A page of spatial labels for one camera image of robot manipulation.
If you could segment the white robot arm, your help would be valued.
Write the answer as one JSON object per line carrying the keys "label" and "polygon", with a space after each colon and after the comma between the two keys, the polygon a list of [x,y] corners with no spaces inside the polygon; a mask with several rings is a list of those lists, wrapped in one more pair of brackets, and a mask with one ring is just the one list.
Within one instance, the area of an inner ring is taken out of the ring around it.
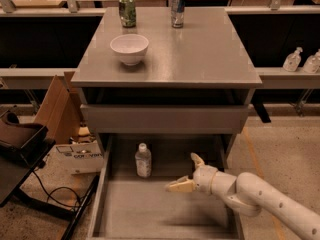
{"label": "white robot arm", "polygon": [[243,172],[234,176],[207,165],[196,153],[193,178],[183,176],[165,186],[168,192],[202,192],[220,198],[233,211],[257,216],[265,209],[302,240],[320,240],[320,216],[259,176]]}

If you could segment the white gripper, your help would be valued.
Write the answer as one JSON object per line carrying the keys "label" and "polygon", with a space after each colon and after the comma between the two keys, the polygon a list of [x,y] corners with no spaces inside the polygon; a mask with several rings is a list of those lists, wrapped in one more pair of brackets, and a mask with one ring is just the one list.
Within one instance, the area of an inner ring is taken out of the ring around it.
{"label": "white gripper", "polygon": [[203,159],[196,153],[191,153],[191,159],[197,168],[193,173],[193,179],[183,176],[165,186],[167,192],[191,193],[195,189],[198,192],[211,194],[211,184],[218,169],[205,165]]}

